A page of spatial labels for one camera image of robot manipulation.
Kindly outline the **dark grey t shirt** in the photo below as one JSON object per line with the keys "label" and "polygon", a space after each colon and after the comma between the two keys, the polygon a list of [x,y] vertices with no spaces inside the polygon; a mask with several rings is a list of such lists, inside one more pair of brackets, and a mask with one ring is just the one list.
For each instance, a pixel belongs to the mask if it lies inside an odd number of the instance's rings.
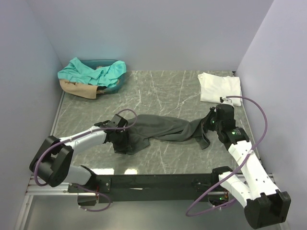
{"label": "dark grey t shirt", "polygon": [[184,142],[191,138],[196,139],[203,150],[210,145],[201,129],[202,119],[192,121],[159,115],[138,115],[130,119],[128,124],[131,149],[126,151],[128,155],[134,155],[150,145],[149,139],[154,138],[166,142]]}

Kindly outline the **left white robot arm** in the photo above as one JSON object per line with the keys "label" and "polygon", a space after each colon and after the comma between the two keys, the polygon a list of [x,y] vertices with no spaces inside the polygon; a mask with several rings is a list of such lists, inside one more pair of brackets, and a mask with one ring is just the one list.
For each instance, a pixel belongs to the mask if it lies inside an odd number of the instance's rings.
{"label": "left white robot arm", "polygon": [[127,147],[128,126],[125,119],[107,120],[69,137],[47,137],[29,166],[34,173],[36,184],[56,187],[62,182],[67,182],[78,185],[86,193],[98,190],[97,175],[85,166],[73,166],[73,156],[107,142]]}

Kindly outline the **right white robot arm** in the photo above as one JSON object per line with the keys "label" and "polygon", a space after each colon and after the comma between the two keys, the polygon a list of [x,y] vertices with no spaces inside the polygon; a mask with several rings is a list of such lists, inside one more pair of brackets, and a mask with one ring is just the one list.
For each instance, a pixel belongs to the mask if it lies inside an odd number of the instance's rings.
{"label": "right white robot arm", "polygon": [[191,209],[209,192],[225,189],[234,199],[214,206],[213,209],[226,207],[237,201],[243,207],[245,218],[253,229],[283,223],[291,204],[290,195],[286,191],[280,191],[268,176],[245,130],[236,126],[234,111],[231,103],[223,101],[210,108],[201,122],[201,128],[203,132],[210,130],[217,133],[238,167],[235,170],[226,167],[213,169],[211,187],[188,207],[186,216],[192,216]]}

